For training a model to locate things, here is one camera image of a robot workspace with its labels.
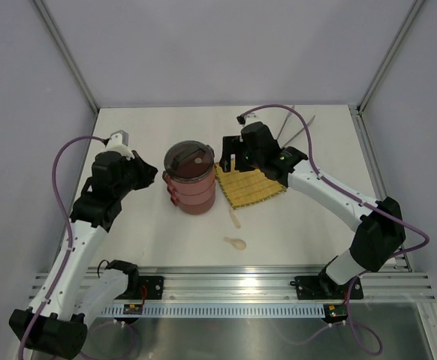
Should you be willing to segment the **red steel bowl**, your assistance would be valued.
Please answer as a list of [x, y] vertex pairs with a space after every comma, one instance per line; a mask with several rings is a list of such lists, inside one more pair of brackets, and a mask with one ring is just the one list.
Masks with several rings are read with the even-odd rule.
[[202, 192], [197, 192], [195, 189], [191, 189], [188, 193], [179, 192], [179, 189], [175, 187], [167, 187], [167, 191], [174, 201], [179, 203], [185, 203], [190, 205], [196, 205], [199, 203], [204, 203], [208, 199], [215, 195], [215, 185], [212, 184], [206, 190]]
[[170, 198], [170, 201], [176, 207], [178, 207], [182, 212], [185, 212], [186, 214], [201, 215], [201, 214], [209, 211], [212, 208], [212, 206], [215, 203], [215, 195], [211, 196], [205, 202], [202, 202], [202, 203], [196, 204], [196, 205], [184, 204], [184, 203], [180, 202], [179, 200], [174, 199], [173, 197]]
[[211, 172], [205, 177], [199, 178], [198, 180], [182, 181], [177, 178], [173, 178], [166, 171], [164, 171], [162, 173], [162, 179], [169, 187], [177, 189], [182, 194], [193, 191], [201, 193], [215, 183], [215, 175], [213, 175]]

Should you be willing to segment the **metal tongs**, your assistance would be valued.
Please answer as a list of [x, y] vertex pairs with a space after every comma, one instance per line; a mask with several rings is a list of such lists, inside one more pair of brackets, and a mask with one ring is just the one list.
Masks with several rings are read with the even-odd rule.
[[304, 132], [305, 129], [301, 120], [293, 119], [293, 113], [289, 111], [279, 127], [276, 139], [281, 146], [285, 147], [291, 145]]

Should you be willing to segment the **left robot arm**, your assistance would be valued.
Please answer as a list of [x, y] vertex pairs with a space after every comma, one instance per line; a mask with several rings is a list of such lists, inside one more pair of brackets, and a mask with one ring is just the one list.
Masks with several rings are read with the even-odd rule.
[[90, 262], [132, 191], [149, 187], [158, 173], [136, 151], [103, 151], [95, 156], [92, 174], [75, 201], [68, 221], [68, 239], [39, 293], [25, 310], [16, 309], [9, 325], [26, 349], [63, 359], [81, 351], [88, 329], [106, 305], [140, 291], [138, 267], [114, 260], [84, 295], [80, 285]]

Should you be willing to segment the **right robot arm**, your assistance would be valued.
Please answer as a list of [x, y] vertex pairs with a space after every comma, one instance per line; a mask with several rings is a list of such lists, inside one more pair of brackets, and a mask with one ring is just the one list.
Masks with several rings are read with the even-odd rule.
[[340, 294], [352, 278], [377, 272], [405, 241], [399, 203], [362, 196], [332, 182], [300, 150], [281, 147], [262, 122], [246, 125], [222, 139], [220, 168], [229, 173], [261, 171], [267, 179], [298, 191], [342, 220], [354, 232], [349, 249], [336, 256], [317, 275], [312, 291], [326, 298]]

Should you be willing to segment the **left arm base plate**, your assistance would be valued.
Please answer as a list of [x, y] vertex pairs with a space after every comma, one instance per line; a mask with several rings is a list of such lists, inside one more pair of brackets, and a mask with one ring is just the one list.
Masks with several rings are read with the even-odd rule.
[[127, 289], [125, 293], [115, 297], [118, 300], [132, 300], [141, 302], [145, 296], [145, 301], [162, 300], [164, 292], [163, 276], [140, 276], [139, 283], [135, 288]]

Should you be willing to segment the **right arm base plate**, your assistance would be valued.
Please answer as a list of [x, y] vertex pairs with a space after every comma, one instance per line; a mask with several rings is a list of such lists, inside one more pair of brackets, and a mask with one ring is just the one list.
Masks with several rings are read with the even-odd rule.
[[348, 286], [351, 281], [344, 285], [337, 285], [331, 280], [318, 275], [296, 276], [289, 282], [295, 288], [299, 300], [361, 300], [364, 299], [361, 282], [352, 286], [350, 295]]

